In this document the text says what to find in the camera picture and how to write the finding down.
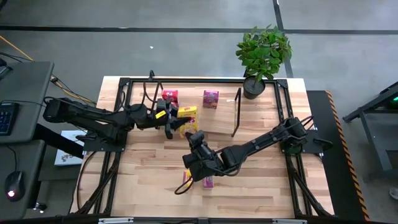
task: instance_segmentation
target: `black and orange edge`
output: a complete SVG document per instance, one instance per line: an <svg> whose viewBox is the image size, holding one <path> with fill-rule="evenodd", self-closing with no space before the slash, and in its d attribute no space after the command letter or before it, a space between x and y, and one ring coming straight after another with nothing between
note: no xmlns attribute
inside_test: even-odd
<svg viewBox="0 0 398 224"><path fill-rule="evenodd" d="M331 92L307 91L307 95L320 137L334 144L324 153L323 166L335 215L370 221Z"/></svg>

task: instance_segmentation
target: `keyboard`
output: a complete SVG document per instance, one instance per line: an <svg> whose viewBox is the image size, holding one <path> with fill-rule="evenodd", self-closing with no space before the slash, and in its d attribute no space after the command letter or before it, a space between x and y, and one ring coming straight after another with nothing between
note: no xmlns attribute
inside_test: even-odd
<svg viewBox="0 0 398 224"><path fill-rule="evenodd" d="M18 103L2 103L0 105L0 136L11 134L14 121L17 117Z"/></svg>

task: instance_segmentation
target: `computer mouse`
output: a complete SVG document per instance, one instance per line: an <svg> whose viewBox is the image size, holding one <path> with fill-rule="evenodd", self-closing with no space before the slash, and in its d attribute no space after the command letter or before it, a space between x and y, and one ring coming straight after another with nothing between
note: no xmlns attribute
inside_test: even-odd
<svg viewBox="0 0 398 224"><path fill-rule="evenodd" d="M22 171L14 171L7 176L4 190L10 202L17 202L24 196L25 185Z"/></svg>

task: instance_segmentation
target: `red light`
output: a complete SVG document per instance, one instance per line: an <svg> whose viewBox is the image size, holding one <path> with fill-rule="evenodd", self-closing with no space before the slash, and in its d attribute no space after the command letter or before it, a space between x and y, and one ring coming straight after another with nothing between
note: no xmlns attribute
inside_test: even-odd
<svg viewBox="0 0 398 224"><path fill-rule="evenodd" d="M8 196L13 197L15 195L15 192L13 190L8 191Z"/></svg>

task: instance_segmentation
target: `purple package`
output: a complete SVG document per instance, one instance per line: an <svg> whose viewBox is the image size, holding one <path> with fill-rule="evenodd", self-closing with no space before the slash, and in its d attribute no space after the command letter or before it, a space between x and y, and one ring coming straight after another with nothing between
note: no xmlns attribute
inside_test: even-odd
<svg viewBox="0 0 398 224"><path fill-rule="evenodd" d="M203 188L204 189L212 189L214 187L213 177L205 177L203 179Z"/></svg>
<svg viewBox="0 0 398 224"><path fill-rule="evenodd" d="M217 109L218 91L205 90L203 92L203 107Z"/></svg>

